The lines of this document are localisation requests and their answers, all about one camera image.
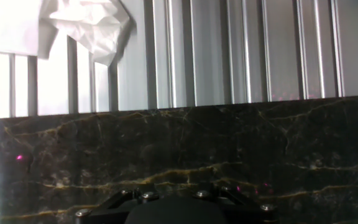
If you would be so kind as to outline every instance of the black marble wall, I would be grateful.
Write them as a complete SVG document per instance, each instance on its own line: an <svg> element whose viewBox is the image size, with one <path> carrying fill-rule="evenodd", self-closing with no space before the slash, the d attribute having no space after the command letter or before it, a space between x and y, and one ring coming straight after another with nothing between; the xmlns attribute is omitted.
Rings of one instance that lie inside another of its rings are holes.
<svg viewBox="0 0 358 224"><path fill-rule="evenodd" d="M282 223L358 223L358 98L0 119L0 223L204 180L275 202Z"/></svg>

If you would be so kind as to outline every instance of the crumpled white fabric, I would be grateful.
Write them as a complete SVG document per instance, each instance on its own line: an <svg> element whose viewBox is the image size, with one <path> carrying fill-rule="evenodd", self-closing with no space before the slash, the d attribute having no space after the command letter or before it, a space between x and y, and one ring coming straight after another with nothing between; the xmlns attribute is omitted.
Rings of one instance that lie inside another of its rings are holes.
<svg viewBox="0 0 358 224"><path fill-rule="evenodd" d="M119 0L0 0L0 52L48 58L59 30L109 65L129 22Z"/></svg>
<svg viewBox="0 0 358 224"><path fill-rule="evenodd" d="M118 0L58 1L61 9L43 12L41 18L81 43L93 54L95 62L110 65L129 25L129 16L121 3Z"/></svg>

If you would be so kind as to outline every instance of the vertical metal rib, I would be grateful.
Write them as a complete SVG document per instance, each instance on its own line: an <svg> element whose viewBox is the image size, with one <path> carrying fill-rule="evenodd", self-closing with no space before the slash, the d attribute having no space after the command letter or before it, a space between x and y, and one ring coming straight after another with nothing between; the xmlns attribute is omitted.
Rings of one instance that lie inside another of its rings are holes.
<svg viewBox="0 0 358 224"><path fill-rule="evenodd" d="M109 67L100 63L94 64L96 91L96 112L108 112L109 107Z"/></svg>
<svg viewBox="0 0 358 224"><path fill-rule="evenodd" d="M303 98L321 98L319 76L319 30L314 13L314 0L297 0L299 44L301 59L301 80Z"/></svg>
<svg viewBox="0 0 358 224"><path fill-rule="evenodd" d="M195 105L190 0L169 0L172 105Z"/></svg>
<svg viewBox="0 0 358 224"><path fill-rule="evenodd" d="M231 102L227 11L220 0L191 0L196 106Z"/></svg>
<svg viewBox="0 0 358 224"><path fill-rule="evenodd" d="M77 43L67 36L67 65L68 65L68 112L78 113L78 70Z"/></svg>
<svg viewBox="0 0 358 224"><path fill-rule="evenodd" d="M318 73L321 97L335 97L338 91L335 74L333 23L329 1L314 0L314 18L316 21Z"/></svg>
<svg viewBox="0 0 358 224"><path fill-rule="evenodd" d="M9 54L0 53L0 118L10 117L10 61Z"/></svg>
<svg viewBox="0 0 358 224"><path fill-rule="evenodd" d="M262 0L262 15L264 23L264 41L265 41L265 60L266 60L266 86L267 86L267 100L273 101L272 96L272 79L270 71L270 52L269 52L269 30L267 19L267 0Z"/></svg>
<svg viewBox="0 0 358 224"><path fill-rule="evenodd" d="M89 84L90 84L90 96L91 96L91 113L96 112L96 74L95 64L92 60L92 54L89 53Z"/></svg>
<svg viewBox="0 0 358 224"><path fill-rule="evenodd" d="M303 9L302 9L302 0L296 0L296 12L297 12L297 23L298 23L298 42L299 44L299 55L300 55L300 64L301 64L301 87L302 87L302 98L308 99L308 70L306 63L306 47L305 47L305 30L304 30L304 21L303 21Z"/></svg>
<svg viewBox="0 0 358 224"><path fill-rule="evenodd" d="M117 58L109 67L109 105L110 111L118 111Z"/></svg>
<svg viewBox="0 0 358 224"><path fill-rule="evenodd" d="M149 109L157 109L157 77L155 75L155 46L153 2L144 2L145 44L147 68L147 104Z"/></svg>
<svg viewBox="0 0 358 224"><path fill-rule="evenodd" d="M117 66L119 110L149 108L146 21L144 0L122 0L132 26L124 54Z"/></svg>
<svg viewBox="0 0 358 224"><path fill-rule="evenodd" d="M247 102L266 102L267 75L264 36L263 2L261 0L242 0Z"/></svg>
<svg viewBox="0 0 358 224"><path fill-rule="evenodd" d="M172 107L168 3L153 0L157 108Z"/></svg>
<svg viewBox="0 0 358 224"><path fill-rule="evenodd" d="M28 108L29 116L38 115L38 60L37 57L28 57Z"/></svg>
<svg viewBox="0 0 358 224"><path fill-rule="evenodd" d="M247 102L246 60L244 55L244 26L241 1L227 2L229 22L229 63L231 98L233 103Z"/></svg>
<svg viewBox="0 0 358 224"><path fill-rule="evenodd" d="M78 112L91 112L91 63L90 52L77 43Z"/></svg>
<svg viewBox="0 0 358 224"><path fill-rule="evenodd" d="M337 88L338 96L344 96L343 92L343 77L342 77L342 64L341 64L341 48L340 43L341 38L339 36L339 27L338 27L338 18L337 18L337 5L336 0L331 0L331 15L333 20L333 33L334 33L334 47L335 47L335 63L336 63L336 78L337 78Z"/></svg>
<svg viewBox="0 0 358 224"><path fill-rule="evenodd" d="M29 62L27 56L15 55L15 107L16 117L29 115Z"/></svg>
<svg viewBox="0 0 358 224"><path fill-rule="evenodd" d="M16 60L9 54L9 117L16 117Z"/></svg>
<svg viewBox="0 0 358 224"><path fill-rule="evenodd" d="M326 97L325 87L324 87L324 68L323 68L323 49L322 49L322 38L321 38L321 25L320 25L320 15L319 15L319 3L318 0L314 0L314 18L316 21L316 35L317 35L317 51L318 51L318 72L320 78L320 91L321 97Z"/></svg>
<svg viewBox="0 0 358 224"><path fill-rule="evenodd" d="M292 0L264 1L267 75L270 100L296 100L299 85L296 19Z"/></svg>
<svg viewBox="0 0 358 224"><path fill-rule="evenodd" d="M342 96L358 96L358 1L335 0L333 4Z"/></svg>

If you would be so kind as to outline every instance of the black mechanical part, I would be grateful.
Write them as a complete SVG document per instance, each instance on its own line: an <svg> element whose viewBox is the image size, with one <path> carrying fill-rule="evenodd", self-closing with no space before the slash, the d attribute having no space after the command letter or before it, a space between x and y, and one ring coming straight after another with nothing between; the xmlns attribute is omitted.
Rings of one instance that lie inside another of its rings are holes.
<svg viewBox="0 0 358 224"><path fill-rule="evenodd" d="M189 197L161 196L153 184L122 190L93 211L76 212L75 224L279 223L276 206L259 205L228 185L200 183Z"/></svg>

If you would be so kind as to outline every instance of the silver screw head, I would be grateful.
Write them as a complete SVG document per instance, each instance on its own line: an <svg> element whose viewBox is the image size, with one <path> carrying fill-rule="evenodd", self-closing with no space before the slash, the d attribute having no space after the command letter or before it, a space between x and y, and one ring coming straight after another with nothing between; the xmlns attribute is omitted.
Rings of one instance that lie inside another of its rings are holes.
<svg viewBox="0 0 358 224"><path fill-rule="evenodd" d="M157 194L155 194L154 192L146 192L146 193L142 194L143 198L152 198L155 196L157 196Z"/></svg>
<svg viewBox="0 0 358 224"><path fill-rule="evenodd" d="M75 216L77 216L77 217L83 217L83 216L85 216L85 215L87 215L87 214L89 214L89 213L91 213L91 210L90 210L90 209L87 209L87 208L84 208L84 209L81 209L81 210L77 211L77 212L75 213Z"/></svg>
<svg viewBox="0 0 358 224"><path fill-rule="evenodd" d="M269 211L275 210L276 206L271 205L271 204L265 204L265 205L261 205L260 209L262 209L263 211L269 212Z"/></svg>
<svg viewBox="0 0 358 224"><path fill-rule="evenodd" d="M205 198L209 196L209 192L206 190L200 190L196 193L196 196L199 198Z"/></svg>
<svg viewBox="0 0 358 224"><path fill-rule="evenodd" d="M227 186L224 186L224 187L222 187L222 190L231 190L231 188L227 187Z"/></svg>

